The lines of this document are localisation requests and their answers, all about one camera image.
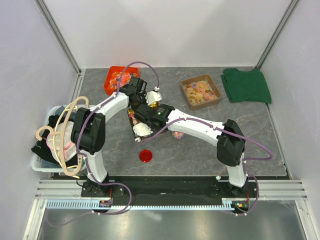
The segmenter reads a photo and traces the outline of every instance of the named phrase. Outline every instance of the red plastic disc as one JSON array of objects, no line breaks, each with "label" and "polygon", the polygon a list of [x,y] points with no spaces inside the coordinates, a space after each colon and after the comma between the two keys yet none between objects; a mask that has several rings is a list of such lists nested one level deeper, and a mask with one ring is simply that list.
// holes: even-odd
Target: red plastic disc
[{"label": "red plastic disc", "polygon": [[148,163],[152,159],[152,152],[145,149],[140,152],[139,158],[142,162]]}]

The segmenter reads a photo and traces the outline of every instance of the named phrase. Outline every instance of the plastic laundry basket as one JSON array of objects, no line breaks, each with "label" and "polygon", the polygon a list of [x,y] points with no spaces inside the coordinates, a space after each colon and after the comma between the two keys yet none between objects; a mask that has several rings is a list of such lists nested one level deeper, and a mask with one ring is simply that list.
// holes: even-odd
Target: plastic laundry basket
[{"label": "plastic laundry basket", "polygon": [[[45,124],[47,125],[49,123],[48,119],[49,119],[49,116],[51,115],[55,115],[55,112],[58,108],[60,108],[61,105],[59,106],[54,106],[53,108],[51,108],[51,110],[49,111],[48,115],[46,116],[46,122]],[[62,167],[57,167],[57,168],[44,168],[42,167],[42,159],[41,157],[39,157],[37,154],[35,153],[32,153],[32,159],[31,159],[31,167],[34,171],[37,171],[37,172],[43,172],[43,173],[63,173],[64,170],[62,169]],[[82,167],[81,167],[81,170],[84,170],[86,169],[86,164],[84,164]]]}]

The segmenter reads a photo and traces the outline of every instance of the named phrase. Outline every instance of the black cloth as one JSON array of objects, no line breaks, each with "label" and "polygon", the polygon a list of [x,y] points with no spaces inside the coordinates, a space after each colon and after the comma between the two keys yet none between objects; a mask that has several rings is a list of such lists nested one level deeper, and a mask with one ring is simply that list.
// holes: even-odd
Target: black cloth
[{"label": "black cloth", "polygon": [[[59,119],[59,115],[50,116],[49,117],[48,126],[54,128],[56,126],[56,124],[57,124],[58,119]],[[60,167],[59,163],[52,156],[51,150],[47,146],[47,143],[46,143],[46,140],[45,140],[45,139],[47,139],[49,133],[50,133],[49,130],[44,130],[43,134],[41,135],[42,140],[41,141],[37,141],[36,145],[33,148],[31,148],[31,151],[34,152],[35,154],[37,154],[43,160],[48,161],[48,162],[53,163],[53,164],[57,164],[57,166]],[[73,156],[73,158],[71,158],[69,161],[67,161],[65,163],[65,165],[67,167],[73,166],[73,165],[78,165],[78,156],[77,156],[77,154],[75,156]]]}]

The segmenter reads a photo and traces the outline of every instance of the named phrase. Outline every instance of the folded green towel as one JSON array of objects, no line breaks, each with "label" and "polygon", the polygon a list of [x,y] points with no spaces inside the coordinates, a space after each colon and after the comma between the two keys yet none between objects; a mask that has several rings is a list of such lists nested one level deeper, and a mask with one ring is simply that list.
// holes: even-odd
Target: folded green towel
[{"label": "folded green towel", "polygon": [[270,92],[260,70],[254,68],[251,71],[239,71],[236,68],[226,68],[221,77],[231,103],[243,101],[271,103]]}]

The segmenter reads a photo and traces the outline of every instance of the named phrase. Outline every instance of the white wall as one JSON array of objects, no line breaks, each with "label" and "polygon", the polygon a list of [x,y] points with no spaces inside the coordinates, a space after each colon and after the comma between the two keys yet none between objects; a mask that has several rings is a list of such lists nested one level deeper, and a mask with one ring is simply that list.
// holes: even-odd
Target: white wall
[{"label": "white wall", "polygon": [[255,66],[290,0],[45,0],[82,68]]},{"label": "white wall", "polygon": [[20,240],[40,179],[35,132],[70,101],[76,74],[33,0],[0,1],[0,23],[0,239]]},{"label": "white wall", "polygon": [[262,67],[289,170],[320,224],[320,1],[300,1]]}]

